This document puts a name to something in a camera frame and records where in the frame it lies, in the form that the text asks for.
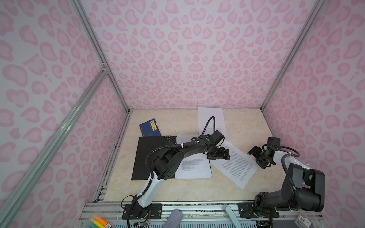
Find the table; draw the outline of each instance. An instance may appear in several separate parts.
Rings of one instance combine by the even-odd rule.
[[[226,140],[244,153],[253,146],[261,147],[271,132],[260,109],[224,109]],[[147,110],[133,111],[125,133],[114,170],[108,184],[104,202],[121,202],[127,195],[141,192],[146,180],[131,181],[139,125],[155,118],[162,135],[198,135],[198,110]],[[233,201],[253,200],[259,192],[281,189],[285,173],[281,166],[257,169],[241,190],[211,164],[209,179],[165,180],[153,201]]]

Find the yellow sticker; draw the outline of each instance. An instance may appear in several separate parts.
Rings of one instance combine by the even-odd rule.
[[[157,127],[156,127],[155,121],[152,120],[150,122],[150,124],[151,124],[152,130],[156,131],[157,130]]]

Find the wall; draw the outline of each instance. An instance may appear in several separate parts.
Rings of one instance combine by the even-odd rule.
[[[100,71],[67,0],[0,7],[0,207]]]
[[[82,3],[138,109],[260,107],[314,1]]]
[[[274,135],[325,173],[329,228],[365,224],[364,11],[330,1],[264,111]]]
[[[106,78],[9,227],[73,227],[94,197],[123,118]]]

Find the blue card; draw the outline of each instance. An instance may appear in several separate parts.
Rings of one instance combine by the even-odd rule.
[[[158,126],[156,124],[155,119],[151,119],[143,124],[139,125],[139,128],[141,129],[142,136],[161,136],[160,130],[158,129]]]

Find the printed document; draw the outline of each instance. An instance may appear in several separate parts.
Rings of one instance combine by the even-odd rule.
[[[201,134],[204,130],[207,121],[211,116],[215,117],[215,129],[219,130],[222,135],[227,137],[226,124],[224,122],[223,109],[222,108],[198,108],[198,129],[199,134]],[[204,134],[212,134],[213,133],[213,120],[211,120],[208,124],[207,129]]]
[[[192,137],[198,137],[198,135],[178,135],[176,137],[176,143],[182,144],[191,141]],[[198,179],[198,178],[211,178],[212,171],[210,169],[210,163],[205,154],[199,153],[191,155],[182,160],[180,166],[176,170],[176,179]]]
[[[210,162],[238,187],[243,189],[258,168],[255,161],[226,140],[221,145],[229,149],[230,160],[211,160]]]

